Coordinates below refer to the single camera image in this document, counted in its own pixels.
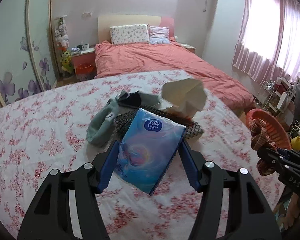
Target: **tissue pack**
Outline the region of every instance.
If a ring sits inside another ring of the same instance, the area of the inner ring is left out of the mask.
[[[120,143],[114,172],[152,195],[173,159],[186,127],[140,108]]]

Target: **red floral pattern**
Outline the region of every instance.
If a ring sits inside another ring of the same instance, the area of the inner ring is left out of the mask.
[[[51,169],[72,171],[104,152],[88,145],[85,138],[91,119],[110,98],[122,90],[160,94],[165,82],[189,77],[183,71],[106,77],[49,90],[1,108],[0,220],[8,231],[17,236],[25,208]],[[250,148],[248,129],[205,91],[205,109],[194,117],[204,134],[193,144],[194,149],[221,168],[237,171],[246,167],[273,208],[284,187],[278,175],[258,174],[259,158]],[[113,175],[97,201],[111,239],[187,239],[201,196],[189,185],[176,154],[153,196]],[[218,236],[226,228],[227,203],[225,199]]]

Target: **silver screw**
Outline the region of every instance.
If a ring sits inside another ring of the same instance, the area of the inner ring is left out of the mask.
[[[213,162],[206,162],[206,166],[208,168],[213,168],[214,167],[214,163]]]
[[[50,171],[50,175],[54,176],[58,174],[58,170],[57,169],[53,169],[52,171]]]
[[[89,169],[91,169],[91,168],[93,167],[93,165],[92,165],[92,163],[85,163],[85,164],[83,165],[83,167],[84,167],[86,170],[89,170]]]
[[[240,168],[240,172],[242,174],[248,174],[248,170],[246,168]]]

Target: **curtain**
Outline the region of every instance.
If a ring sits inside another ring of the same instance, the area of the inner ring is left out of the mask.
[[[297,0],[245,0],[232,65],[261,84],[300,77],[300,4]]]

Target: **cup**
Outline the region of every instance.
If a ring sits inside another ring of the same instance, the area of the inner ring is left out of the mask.
[[[88,50],[89,49],[89,44],[84,44],[83,49],[82,50]]]

